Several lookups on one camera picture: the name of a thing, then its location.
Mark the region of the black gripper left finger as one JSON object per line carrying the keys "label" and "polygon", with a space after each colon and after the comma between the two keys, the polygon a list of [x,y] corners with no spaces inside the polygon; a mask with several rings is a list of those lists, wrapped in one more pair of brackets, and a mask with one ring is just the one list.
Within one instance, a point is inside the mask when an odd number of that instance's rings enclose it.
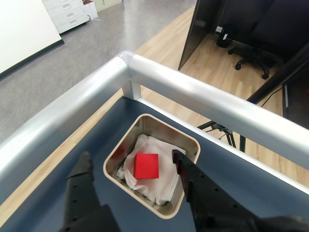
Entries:
{"label": "black gripper left finger", "polygon": [[110,207],[101,205],[94,187],[93,162],[83,152],[66,181],[63,232],[118,232]]}

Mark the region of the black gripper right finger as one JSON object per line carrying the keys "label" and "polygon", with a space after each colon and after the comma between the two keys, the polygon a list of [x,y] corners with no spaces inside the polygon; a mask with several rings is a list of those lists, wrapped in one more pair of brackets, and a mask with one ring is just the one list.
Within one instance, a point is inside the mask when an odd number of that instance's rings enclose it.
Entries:
{"label": "black gripper right finger", "polygon": [[299,217],[258,217],[239,204],[181,151],[172,150],[198,232],[307,232]]}

